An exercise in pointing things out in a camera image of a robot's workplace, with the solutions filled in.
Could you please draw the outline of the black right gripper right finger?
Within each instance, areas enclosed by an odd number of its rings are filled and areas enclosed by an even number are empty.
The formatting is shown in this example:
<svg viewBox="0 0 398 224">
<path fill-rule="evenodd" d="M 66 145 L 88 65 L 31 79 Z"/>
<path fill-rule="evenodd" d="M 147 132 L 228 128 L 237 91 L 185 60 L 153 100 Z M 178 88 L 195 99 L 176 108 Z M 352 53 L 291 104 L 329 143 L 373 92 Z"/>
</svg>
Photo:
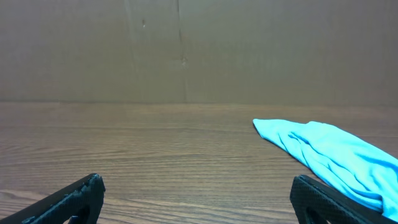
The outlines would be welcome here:
<svg viewBox="0 0 398 224">
<path fill-rule="evenodd" d="M 397 224 L 307 175 L 294 177 L 290 202 L 300 224 Z"/>
</svg>

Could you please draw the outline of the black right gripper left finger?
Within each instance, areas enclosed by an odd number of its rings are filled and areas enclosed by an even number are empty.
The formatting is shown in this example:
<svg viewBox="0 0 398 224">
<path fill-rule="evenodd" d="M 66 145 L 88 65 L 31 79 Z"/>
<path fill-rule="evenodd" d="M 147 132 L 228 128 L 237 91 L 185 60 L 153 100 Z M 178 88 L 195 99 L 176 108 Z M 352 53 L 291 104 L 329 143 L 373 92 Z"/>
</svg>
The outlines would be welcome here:
<svg viewBox="0 0 398 224">
<path fill-rule="evenodd" d="M 98 174 L 62 188 L 1 220 L 1 224 L 96 224 L 106 189 Z"/>
</svg>

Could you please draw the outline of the light blue t-shirt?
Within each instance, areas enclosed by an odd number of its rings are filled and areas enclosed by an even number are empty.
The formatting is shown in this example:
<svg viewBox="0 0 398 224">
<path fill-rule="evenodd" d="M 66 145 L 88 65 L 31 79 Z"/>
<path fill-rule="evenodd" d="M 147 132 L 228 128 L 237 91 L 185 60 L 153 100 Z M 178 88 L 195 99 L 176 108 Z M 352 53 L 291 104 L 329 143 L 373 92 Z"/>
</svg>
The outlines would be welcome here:
<svg viewBox="0 0 398 224">
<path fill-rule="evenodd" d="M 397 158 L 334 125 L 254 119 L 261 138 L 351 200 L 397 220 Z"/>
</svg>

